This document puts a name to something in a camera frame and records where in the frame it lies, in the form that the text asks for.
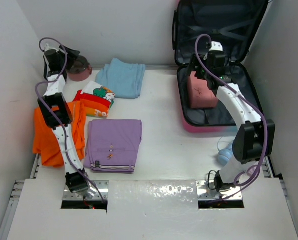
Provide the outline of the pink jewelry box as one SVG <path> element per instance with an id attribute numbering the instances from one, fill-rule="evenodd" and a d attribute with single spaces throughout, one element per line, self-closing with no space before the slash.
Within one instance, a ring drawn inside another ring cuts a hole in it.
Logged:
<path id="1" fill-rule="evenodd" d="M 208 88 L 207 81 L 197 78 L 195 71 L 188 77 L 187 90 L 191 109 L 213 109 L 218 104 L 219 100 Z"/>

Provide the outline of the light blue headphones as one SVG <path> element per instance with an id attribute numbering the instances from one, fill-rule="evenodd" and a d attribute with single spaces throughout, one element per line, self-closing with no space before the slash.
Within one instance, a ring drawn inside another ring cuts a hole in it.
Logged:
<path id="1" fill-rule="evenodd" d="M 233 142 L 234 141 L 227 142 L 228 145 L 225 148 L 220 149 L 219 145 L 220 145 L 220 143 L 223 143 L 222 138 L 223 137 L 221 137 L 217 142 L 218 154 L 217 154 L 216 159 L 219 164 L 221 164 L 222 166 L 225 166 L 234 155 L 233 154 Z"/>

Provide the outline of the light blue trousers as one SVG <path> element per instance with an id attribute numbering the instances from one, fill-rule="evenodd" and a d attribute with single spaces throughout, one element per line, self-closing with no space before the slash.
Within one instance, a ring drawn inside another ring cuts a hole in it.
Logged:
<path id="1" fill-rule="evenodd" d="M 137 99 L 141 95 L 146 65 L 113 58 L 96 75 L 95 82 L 109 88 L 116 98 Z"/>

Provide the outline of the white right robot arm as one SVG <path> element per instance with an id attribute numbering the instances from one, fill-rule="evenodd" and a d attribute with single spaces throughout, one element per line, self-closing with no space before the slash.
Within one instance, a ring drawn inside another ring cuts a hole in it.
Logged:
<path id="1" fill-rule="evenodd" d="M 264 159 L 272 153 L 276 125 L 249 102 L 231 75 L 225 75 L 225 56 L 211 50 L 205 56 L 194 53 L 188 73 L 207 81 L 207 87 L 225 106 L 237 127 L 232 143 L 233 156 L 213 180 L 213 190 L 250 186 L 259 176 Z"/>

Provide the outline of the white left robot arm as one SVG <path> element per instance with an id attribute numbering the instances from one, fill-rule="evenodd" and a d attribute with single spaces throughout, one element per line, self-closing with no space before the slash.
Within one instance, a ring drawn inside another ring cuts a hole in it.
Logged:
<path id="1" fill-rule="evenodd" d="M 52 130 L 62 155 L 65 167 L 65 184 L 72 194 L 83 195 L 89 188 L 87 174 L 78 156 L 73 133 L 73 116 L 66 102 L 63 91 L 67 83 L 66 68 L 71 65 L 66 62 L 64 49 L 56 49 L 45 45 L 45 72 L 48 82 L 46 92 L 38 98 L 44 122 Z"/>

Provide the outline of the purple shorts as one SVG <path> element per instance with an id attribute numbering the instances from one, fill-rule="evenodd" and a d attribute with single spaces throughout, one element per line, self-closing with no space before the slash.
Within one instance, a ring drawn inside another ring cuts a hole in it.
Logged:
<path id="1" fill-rule="evenodd" d="M 138 119 L 90 121 L 84 167 L 94 172 L 133 173 L 142 132 L 142 121 Z"/>

